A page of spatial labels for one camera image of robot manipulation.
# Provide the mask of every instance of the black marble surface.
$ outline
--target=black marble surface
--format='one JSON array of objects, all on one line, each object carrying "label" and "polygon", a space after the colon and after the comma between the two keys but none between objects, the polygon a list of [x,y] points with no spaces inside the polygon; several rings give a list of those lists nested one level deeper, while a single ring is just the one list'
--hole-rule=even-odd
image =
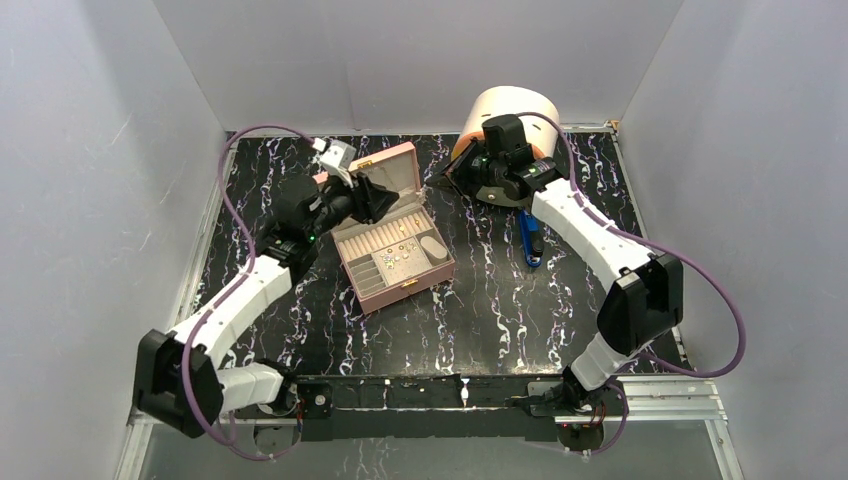
[{"label": "black marble surface", "polygon": [[[358,157],[406,141],[415,144],[422,178],[449,159],[455,135],[337,137]],[[604,132],[571,135],[579,183],[620,228],[639,233],[614,147]],[[234,205],[253,231],[285,195],[280,180],[319,171],[311,149],[290,138],[240,141],[229,179]],[[545,259],[523,260],[516,211],[424,187],[425,207],[457,259],[456,278],[364,315],[332,240],[304,280],[277,301],[233,346],[227,363],[271,358],[300,374],[429,375],[554,373],[596,333],[603,291],[587,265],[546,230]],[[197,300],[206,302],[246,260],[247,246],[222,209]],[[680,364],[671,335],[654,353]],[[634,367],[655,372],[652,364]]]}]

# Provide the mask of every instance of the white robot arm segment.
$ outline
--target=white robot arm segment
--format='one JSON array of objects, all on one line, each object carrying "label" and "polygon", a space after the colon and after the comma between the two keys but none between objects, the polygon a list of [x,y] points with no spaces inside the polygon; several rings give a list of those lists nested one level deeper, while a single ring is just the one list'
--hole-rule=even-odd
[{"label": "white robot arm segment", "polygon": [[[580,195],[564,178],[557,179],[536,192],[531,213],[549,225],[580,255],[601,281],[605,292],[621,277],[622,269],[635,270],[650,260],[650,250],[630,240],[614,235],[586,215],[591,209],[606,219],[590,202],[581,207],[575,198]],[[607,220],[607,227],[615,226]]]},{"label": "white robot arm segment", "polygon": [[218,370],[218,382],[224,395],[222,413],[273,403],[284,385],[280,372],[261,363]]},{"label": "white robot arm segment", "polygon": [[256,259],[253,272],[247,275],[248,279],[218,308],[214,308],[213,305],[231,284],[238,281],[238,276],[194,315],[171,329],[176,333],[176,340],[185,344],[192,328],[200,321],[200,317],[208,310],[214,310],[206,325],[194,338],[192,347],[205,346],[206,354],[212,359],[212,364],[216,368],[220,367],[230,346],[247,330],[247,327],[252,325],[271,303],[292,288],[289,269],[281,267],[278,260],[265,255]]}]

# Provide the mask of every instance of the metal frame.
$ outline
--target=metal frame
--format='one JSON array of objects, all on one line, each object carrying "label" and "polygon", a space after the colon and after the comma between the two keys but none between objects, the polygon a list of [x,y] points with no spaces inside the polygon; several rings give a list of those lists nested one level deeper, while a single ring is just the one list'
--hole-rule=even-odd
[{"label": "metal frame", "polygon": [[[612,128],[609,124],[564,124],[563,128],[566,130],[580,130],[584,132],[610,133],[614,140],[614,147],[619,158],[624,181],[628,187],[630,187],[630,179],[627,175],[624,157],[621,154],[617,132],[614,128]],[[257,130],[244,138],[279,136],[277,133],[278,131],[276,130]],[[362,134],[367,133],[354,132],[346,133],[344,135]],[[236,142],[236,144],[230,149],[226,164],[226,176],[229,175],[232,168],[237,148],[238,142]],[[647,234],[645,233],[645,224],[637,206],[636,199],[633,196],[632,191],[629,193],[633,200],[632,204],[636,213],[636,220],[642,230],[642,235],[647,237]],[[174,324],[188,318],[195,306],[195,292],[197,291],[200,283],[201,273],[209,250],[209,245],[212,242],[212,234],[214,233],[215,225],[217,224],[217,216],[220,212],[221,202],[221,193],[216,185],[210,194],[209,202],[201,220],[195,255],[183,284],[180,307],[177,317],[174,318]],[[681,356],[685,358],[685,349],[683,348],[680,332],[677,327],[675,327],[672,331],[678,344],[678,350]],[[630,405],[630,415],[627,418],[628,421],[703,421],[707,427],[710,443],[713,447],[713,454],[716,458],[722,478],[733,480],[741,480],[743,478],[742,469],[739,465],[727,430],[727,415],[724,411],[724,405],[722,404],[721,398],[718,395],[715,382],[712,380],[692,379],[681,375],[629,375],[619,377],[619,381],[621,381],[624,386],[625,395],[627,395],[628,403]],[[561,424],[587,422],[585,417],[579,416],[560,416],[555,417],[554,420]],[[621,417],[610,416],[607,417],[607,421],[621,421]],[[135,411],[131,412],[127,422],[127,434],[124,442],[124,448],[114,477],[116,480],[136,480],[140,478],[153,427],[159,423],[161,422],[146,414]],[[236,420],[236,423],[247,425],[294,426],[296,422],[293,419],[250,419]]]},{"label": "metal frame", "polygon": [[[610,132],[615,133],[615,129],[612,128],[608,123],[563,123],[560,124],[565,130],[582,130],[589,132]],[[318,136],[318,137],[356,137],[360,135],[458,135],[459,132],[404,132],[404,131],[380,131],[373,132],[370,130],[346,130],[346,131],[336,131],[336,132],[310,132],[310,135]],[[273,137],[273,138],[287,138],[294,137],[293,134],[289,132],[285,132],[283,130],[279,130],[276,128],[260,128],[257,130],[253,130],[251,132],[246,133],[241,138],[262,138],[262,137]]]}]

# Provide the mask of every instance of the white wall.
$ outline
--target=white wall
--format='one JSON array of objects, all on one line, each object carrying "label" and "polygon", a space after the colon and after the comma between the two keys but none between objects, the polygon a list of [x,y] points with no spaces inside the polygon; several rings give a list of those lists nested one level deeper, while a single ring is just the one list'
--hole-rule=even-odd
[{"label": "white wall", "polygon": [[0,7],[3,478],[111,478],[223,130],[150,0]]},{"label": "white wall", "polygon": [[[748,478],[848,470],[846,19],[846,2],[688,0],[622,122],[648,232],[747,316],[748,355],[719,388]],[[722,365],[729,315],[687,288],[684,342]]]},{"label": "white wall", "polygon": [[225,128],[461,129],[515,84],[621,118],[682,0],[154,0]]}]

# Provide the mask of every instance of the purple cable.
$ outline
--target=purple cable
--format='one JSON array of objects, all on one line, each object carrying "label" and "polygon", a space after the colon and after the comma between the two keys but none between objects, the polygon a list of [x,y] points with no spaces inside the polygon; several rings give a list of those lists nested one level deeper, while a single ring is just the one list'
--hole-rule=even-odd
[{"label": "purple cable", "polygon": [[630,414],[630,404],[627,403],[627,395],[624,394],[624,390],[618,388],[618,385],[612,383],[611,381],[607,382],[607,386],[610,390],[617,393],[619,397],[621,397],[621,404],[624,410],[621,412],[621,423],[618,424],[618,430],[615,431],[615,435],[612,436],[609,442],[606,445],[602,446],[597,450],[592,450],[592,455],[597,455],[599,453],[604,453],[609,450],[615,442],[621,438],[621,434],[624,433],[624,426],[627,424],[627,415]]},{"label": "purple cable", "polygon": [[272,128],[272,129],[284,130],[286,132],[293,133],[293,134],[303,138],[304,140],[306,140],[310,143],[314,142],[314,139],[312,137],[310,137],[309,135],[307,135],[303,132],[295,130],[293,128],[285,127],[285,126],[282,126],[282,125],[255,125],[253,127],[248,127],[248,128],[243,129],[243,130],[239,130],[238,132],[233,134],[233,136],[231,136],[229,138],[229,140],[227,140],[227,142],[224,144],[224,148],[221,151],[221,156],[218,157],[218,178],[217,178],[218,189],[221,191],[221,197],[224,200],[224,206],[227,208],[227,211],[229,211],[230,214],[233,216],[233,219],[236,221],[236,224],[238,225],[239,230],[241,231],[242,235],[244,236],[245,240],[247,241],[247,251],[248,251],[247,268],[246,268],[245,272],[241,274],[241,276],[238,278],[238,280],[236,280],[236,282],[234,284],[232,284],[230,286],[230,288],[228,288],[226,291],[224,291],[224,293],[221,295],[221,297],[218,298],[218,300],[216,300],[212,304],[213,309],[210,309],[210,310],[207,310],[206,312],[204,312],[204,314],[200,317],[198,322],[191,329],[191,332],[188,335],[188,339],[186,340],[185,347],[183,348],[182,357],[181,357],[181,360],[180,360],[180,362],[181,362],[180,363],[180,375],[182,377],[183,388],[185,389],[186,401],[188,402],[188,406],[189,406],[189,409],[191,410],[191,413],[194,415],[195,420],[197,420],[197,423],[200,425],[200,427],[203,429],[203,431],[206,432],[210,437],[212,437],[213,440],[220,443],[221,445],[224,445],[226,447],[230,447],[230,450],[232,450],[234,453],[236,453],[240,457],[246,458],[248,460],[258,460],[258,461],[271,460],[274,457],[283,455],[283,454],[287,453],[294,445],[292,445],[292,447],[289,447],[289,448],[283,450],[282,452],[272,454],[270,456],[269,455],[256,456],[256,455],[252,455],[252,454],[249,454],[249,453],[242,452],[241,450],[238,450],[236,447],[234,447],[233,445],[236,442],[236,429],[235,429],[235,426],[233,425],[232,421],[235,418],[235,416],[232,413],[230,414],[230,436],[229,436],[229,438],[224,438],[224,436],[221,433],[219,433],[214,428],[212,428],[212,425],[210,425],[209,422],[207,422],[206,419],[203,417],[203,412],[200,410],[200,405],[197,403],[197,397],[195,397],[194,388],[191,385],[191,375],[190,375],[190,372],[189,372],[188,365],[189,365],[189,359],[190,359],[190,356],[191,356],[191,346],[194,344],[194,339],[197,337],[197,333],[200,331],[200,328],[203,327],[203,325],[205,325],[206,322],[209,320],[209,317],[212,315],[212,312],[214,311],[214,309],[221,306],[221,304],[224,303],[224,301],[227,298],[229,298],[230,295],[232,295],[233,292],[235,292],[236,289],[239,288],[247,280],[250,273],[253,272],[253,266],[256,262],[256,245],[253,242],[253,236],[250,234],[250,229],[247,228],[247,224],[244,223],[244,219],[242,219],[241,216],[238,214],[238,211],[233,206],[233,202],[230,200],[230,196],[227,195],[227,184],[224,181],[224,170],[227,167],[227,156],[228,156],[230,148],[232,148],[233,144],[235,144],[244,135],[246,135],[246,134],[248,134],[248,133],[250,133],[254,130],[259,130],[259,129],[262,129],[262,128]]},{"label": "purple cable", "polygon": [[[565,144],[565,149],[568,151],[569,182],[571,183],[571,188],[575,192],[577,192],[577,195],[575,195],[574,198],[577,200],[577,204],[580,205],[581,207],[583,207],[585,205],[584,198],[583,198],[583,192],[580,190],[580,187],[577,185],[577,174],[575,172],[576,162],[575,162],[575,159],[574,159],[573,148],[572,148],[571,142],[568,140],[568,136],[562,130],[562,127],[560,127],[559,125],[557,125],[556,122],[554,122],[550,118],[546,117],[545,115],[542,115],[541,113],[524,112],[524,113],[518,114],[519,117],[525,116],[525,115],[530,115],[530,116],[533,116],[533,117],[541,118],[542,120],[545,120],[552,127],[554,127],[556,129],[557,133],[559,134],[559,137],[562,139],[563,143]],[[595,214],[595,212],[593,212],[591,209],[587,208],[587,209],[584,209],[583,211],[586,212],[586,214],[589,215],[589,218],[594,220],[598,225],[601,225],[602,227],[606,227],[607,223],[603,219],[598,217]],[[731,372],[734,368],[736,368],[739,365],[739,363],[742,361],[742,357],[745,355],[745,348],[746,348],[746,345],[747,345],[747,342],[748,342],[748,335],[745,332],[745,322],[742,320],[742,312],[739,311],[739,307],[736,305],[736,302],[730,297],[730,293],[719,283],[718,279],[716,279],[704,267],[702,267],[700,264],[698,264],[698,262],[696,262],[695,260],[689,258],[688,256],[686,256],[686,255],[684,255],[684,254],[682,254],[678,251],[675,251],[671,248],[660,245],[660,244],[653,242],[651,240],[633,235],[631,233],[627,233],[623,230],[619,230],[618,228],[613,227],[613,226],[609,227],[609,230],[612,233],[618,235],[619,237],[626,238],[628,240],[632,240],[632,241],[639,243],[641,245],[644,245],[646,247],[653,248],[654,250],[659,250],[660,252],[664,252],[664,253],[668,253],[670,255],[673,255],[673,256],[679,258],[681,262],[692,267],[696,272],[698,272],[702,277],[704,277],[704,280],[706,280],[707,282],[709,282],[710,285],[712,285],[712,287],[716,290],[716,292],[718,292],[719,295],[721,295],[721,298],[724,300],[724,303],[726,303],[727,307],[730,309],[730,313],[733,315],[733,319],[736,321],[736,330],[739,334],[739,343],[737,344],[736,354],[733,356],[733,359],[730,361],[730,363],[728,363],[724,367],[719,368],[718,370],[715,370],[715,371],[712,371],[712,372],[696,372],[694,370],[687,370],[685,368],[681,368],[681,367],[678,367],[676,365],[672,365],[671,363],[669,363],[669,362],[667,362],[663,359],[657,358],[656,356],[645,353],[645,352],[640,352],[638,354],[638,357],[645,359],[645,360],[648,360],[648,361],[651,361],[651,362],[654,362],[654,363],[662,366],[663,368],[665,368],[665,369],[667,369],[671,372],[679,373],[681,375],[687,375],[687,376],[694,377],[694,378],[720,377],[722,375],[726,375],[727,373]]]}]

